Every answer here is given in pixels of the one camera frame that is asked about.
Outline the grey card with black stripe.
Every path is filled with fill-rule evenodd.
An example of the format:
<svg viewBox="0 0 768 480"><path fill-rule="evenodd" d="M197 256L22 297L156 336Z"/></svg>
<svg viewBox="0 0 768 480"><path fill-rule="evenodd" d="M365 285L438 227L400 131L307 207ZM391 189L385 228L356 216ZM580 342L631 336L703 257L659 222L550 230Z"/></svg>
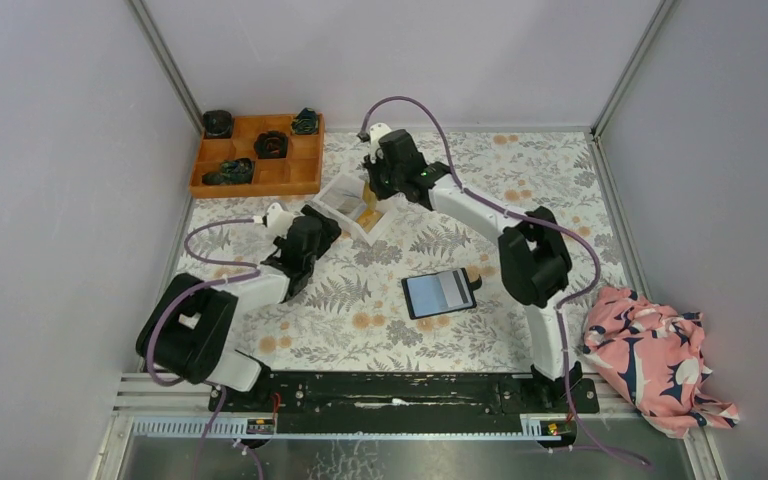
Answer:
<svg viewBox="0 0 768 480"><path fill-rule="evenodd" d="M463 269L438 273L437 278L443 295L443 305L447 311L470 309L475 306Z"/></svg>

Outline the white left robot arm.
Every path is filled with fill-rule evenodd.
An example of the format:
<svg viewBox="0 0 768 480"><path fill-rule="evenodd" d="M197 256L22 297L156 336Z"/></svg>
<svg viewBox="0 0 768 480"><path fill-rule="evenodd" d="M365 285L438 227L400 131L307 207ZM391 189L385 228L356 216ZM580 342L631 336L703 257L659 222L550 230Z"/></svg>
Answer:
<svg viewBox="0 0 768 480"><path fill-rule="evenodd" d="M275 251L259 263L236 262L238 274L213 280L176 275L140 331L135 350L157 384L230 388L242 408L256 411L269 401L271 387L260 377L266 369L261 361L227 346L234 318L296 297L342 230L310 205L291 212L273 203L265 214L237 222L266 228Z"/></svg>

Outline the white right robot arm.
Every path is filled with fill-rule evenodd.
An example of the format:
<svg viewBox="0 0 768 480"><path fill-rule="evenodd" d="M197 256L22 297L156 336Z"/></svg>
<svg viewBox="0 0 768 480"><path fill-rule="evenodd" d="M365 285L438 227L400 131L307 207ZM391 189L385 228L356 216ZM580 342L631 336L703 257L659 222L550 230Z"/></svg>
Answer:
<svg viewBox="0 0 768 480"><path fill-rule="evenodd" d="M448 216L492 241L497 247L502 284L526 308L532 340L533 370L543 376L533 386L535 402L557 412L573 398L565 375L570 360L567 335L550 312L569 285L572 261L552 212L544 207L517 213L484 196L456 177L454 168L429 163L404 129L383 123L358 134L368 153L363 167L379 200L403 195L429 211Z"/></svg>

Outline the white plastic card box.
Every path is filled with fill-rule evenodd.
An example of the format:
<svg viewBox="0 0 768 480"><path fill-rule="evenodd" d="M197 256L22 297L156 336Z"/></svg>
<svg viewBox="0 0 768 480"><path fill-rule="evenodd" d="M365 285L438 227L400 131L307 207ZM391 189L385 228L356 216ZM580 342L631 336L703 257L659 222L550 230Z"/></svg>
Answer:
<svg viewBox="0 0 768 480"><path fill-rule="evenodd" d="M370 233L364 232L356 219L364 209L361 195L366 184L369 185L357 176L339 173L313 197L311 203L317 211L335 220L354 240L373 245L394 223L399 211L393 200L378 200L378 210L383 217Z"/></svg>

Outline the orange card in box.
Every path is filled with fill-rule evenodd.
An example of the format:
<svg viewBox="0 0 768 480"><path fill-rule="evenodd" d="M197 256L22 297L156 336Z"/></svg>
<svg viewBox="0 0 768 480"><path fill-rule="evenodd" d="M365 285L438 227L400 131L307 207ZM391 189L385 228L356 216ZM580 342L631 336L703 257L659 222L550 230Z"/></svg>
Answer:
<svg viewBox="0 0 768 480"><path fill-rule="evenodd" d="M364 203L364 209L356 219L356 223L364 232L370 233L383 217L383 213L378 210L377 196L368 184L364 186L361 198Z"/></svg>

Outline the orange compartment tray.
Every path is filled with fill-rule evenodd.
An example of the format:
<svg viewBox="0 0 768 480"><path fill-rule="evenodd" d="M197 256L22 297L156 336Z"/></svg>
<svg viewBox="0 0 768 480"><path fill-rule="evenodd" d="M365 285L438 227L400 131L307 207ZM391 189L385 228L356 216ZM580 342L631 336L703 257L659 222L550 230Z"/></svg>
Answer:
<svg viewBox="0 0 768 480"><path fill-rule="evenodd" d="M313 122L313 133L298 131L296 114L235 116L220 137L201 133L189 181L196 199L310 195L320 191L325 142L325 116ZM243 183L206 183L232 161L249 161Z"/></svg>

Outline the floral paper table mat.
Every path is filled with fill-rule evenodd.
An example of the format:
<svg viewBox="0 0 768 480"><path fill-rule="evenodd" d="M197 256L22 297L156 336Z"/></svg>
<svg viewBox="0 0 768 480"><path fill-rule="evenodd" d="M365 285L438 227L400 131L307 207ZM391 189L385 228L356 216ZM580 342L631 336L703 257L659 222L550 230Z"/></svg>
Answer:
<svg viewBox="0 0 768 480"><path fill-rule="evenodd" d="M502 204L549 208L576 232L570 287L626 276L581 132L433 132L414 136L428 161L453 158L461 180ZM453 219L395 200L395 221L373 243L343 234L294 299L238 313L226 344L273 369L525 371L536 342L505 291L495 245ZM401 282L463 268L480 277L472 310L413 320Z"/></svg>

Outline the dark green rolled item front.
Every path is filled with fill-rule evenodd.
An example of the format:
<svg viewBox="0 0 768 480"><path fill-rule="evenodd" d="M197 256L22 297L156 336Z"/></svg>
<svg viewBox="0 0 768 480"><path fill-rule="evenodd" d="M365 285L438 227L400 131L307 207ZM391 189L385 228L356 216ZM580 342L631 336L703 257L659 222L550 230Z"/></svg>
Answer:
<svg viewBox="0 0 768 480"><path fill-rule="evenodd" d="M218 169L202 175L201 181L207 186L250 184L254 177L254 162L249 158L238 158L221 162Z"/></svg>

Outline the dark green rolled item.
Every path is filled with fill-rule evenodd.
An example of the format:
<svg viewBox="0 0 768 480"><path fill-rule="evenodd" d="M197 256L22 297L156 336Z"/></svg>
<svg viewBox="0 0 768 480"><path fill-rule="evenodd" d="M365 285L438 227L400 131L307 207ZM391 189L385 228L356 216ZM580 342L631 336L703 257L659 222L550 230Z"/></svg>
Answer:
<svg viewBox="0 0 768 480"><path fill-rule="evenodd" d="M291 121L294 135L316 135L319 133L319 115L311 108L303 108Z"/></svg>
<svg viewBox="0 0 768 480"><path fill-rule="evenodd" d="M207 186L250 184L254 177L254 162L249 158L238 158L221 162L218 169L202 175L201 181Z"/></svg>

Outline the black red rolled item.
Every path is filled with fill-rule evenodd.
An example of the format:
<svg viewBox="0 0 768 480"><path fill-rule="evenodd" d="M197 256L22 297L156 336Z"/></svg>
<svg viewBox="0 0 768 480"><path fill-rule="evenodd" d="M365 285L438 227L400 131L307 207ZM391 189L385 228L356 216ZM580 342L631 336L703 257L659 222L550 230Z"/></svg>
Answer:
<svg viewBox="0 0 768 480"><path fill-rule="evenodd" d="M258 135L253 149L258 159L284 159L289 150L289 137L284 132L269 130Z"/></svg>

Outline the pink patterned cloth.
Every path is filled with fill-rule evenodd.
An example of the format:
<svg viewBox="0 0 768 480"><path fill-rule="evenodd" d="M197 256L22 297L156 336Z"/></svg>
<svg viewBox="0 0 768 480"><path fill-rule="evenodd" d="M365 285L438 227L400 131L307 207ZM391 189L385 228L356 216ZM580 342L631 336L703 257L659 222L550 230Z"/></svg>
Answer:
<svg viewBox="0 0 768 480"><path fill-rule="evenodd" d="M735 404L702 391L712 375L700 312L680 313L630 288L603 287L587 314L581 357L654 429L683 438L693 428L731 429Z"/></svg>

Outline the black metal base rail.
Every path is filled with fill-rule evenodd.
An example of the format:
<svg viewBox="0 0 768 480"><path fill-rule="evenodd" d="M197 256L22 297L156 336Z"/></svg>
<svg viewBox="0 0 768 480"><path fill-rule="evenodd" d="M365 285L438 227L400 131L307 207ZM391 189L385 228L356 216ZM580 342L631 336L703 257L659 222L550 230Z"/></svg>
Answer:
<svg viewBox="0 0 768 480"><path fill-rule="evenodd" d="M208 407L223 413L343 417L404 415L460 417L596 414L593 380L576 372L571 388L537 373L267 371L248 392L213 391Z"/></svg>

